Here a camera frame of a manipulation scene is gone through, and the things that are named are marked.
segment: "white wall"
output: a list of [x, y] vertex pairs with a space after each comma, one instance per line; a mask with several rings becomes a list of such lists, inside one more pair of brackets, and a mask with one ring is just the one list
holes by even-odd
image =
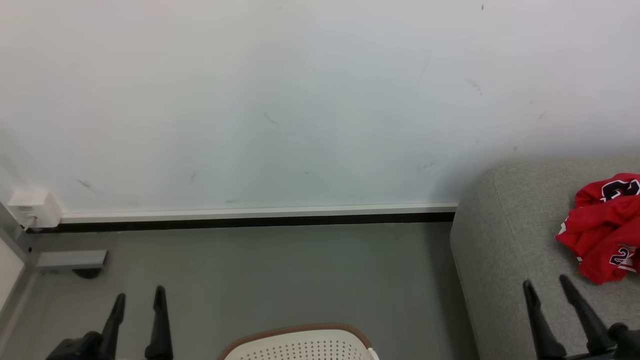
[[65, 211], [457, 201], [640, 143], [640, 2], [3, 0], [0, 200]]

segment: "black baseboard strip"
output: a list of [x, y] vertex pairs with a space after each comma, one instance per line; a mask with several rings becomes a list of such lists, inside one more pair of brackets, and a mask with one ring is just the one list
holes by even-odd
[[297, 226], [332, 224], [377, 224], [385, 222], [451, 222], [455, 213], [415, 213], [378, 215], [339, 215], [323, 217], [234, 218], [211, 220], [95, 222], [60, 224], [47, 229], [29, 229], [29, 234], [101, 233], [108, 231], [140, 231], [171, 229], [205, 229], [212, 227]]

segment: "baseboard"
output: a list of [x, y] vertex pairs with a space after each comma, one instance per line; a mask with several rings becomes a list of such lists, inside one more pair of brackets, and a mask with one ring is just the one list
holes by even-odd
[[337, 215], [449, 213], [455, 212], [457, 207], [457, 202], [427, 202], [419, 204], [311, 206], [297, 208], [128, 211], [121, 213], [65, 213], [62, 217], [61, 224], [215, 220], [233, 218], [320, 217]]
[[451, 221], [457, 206], [456, 202], [439, 202], [307, 208], [65, 213], [58, 227], [41, 229], [41, 232]]

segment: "gray floor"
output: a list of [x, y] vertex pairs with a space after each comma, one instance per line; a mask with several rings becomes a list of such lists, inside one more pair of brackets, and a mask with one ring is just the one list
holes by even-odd
[[155, 287], [167, 293], [177, 360], [216, 359], [254, 332], [358, 327], [382, 360], [477, 359], [449, 250], [450, 223], [252, 227], [43, 235], [40, 250], [107, 248], [108, 267], [37, 280], [3, 359], [43, 360], [101, 331], [127, 294], [118, 358], [141, 359]]

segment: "chair backrest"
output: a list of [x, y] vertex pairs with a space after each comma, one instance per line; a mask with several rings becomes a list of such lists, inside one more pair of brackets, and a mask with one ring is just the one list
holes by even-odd
[[248, 336], [219, 360], [379, 360], [369, 340], [341, 324], [302, 325]]

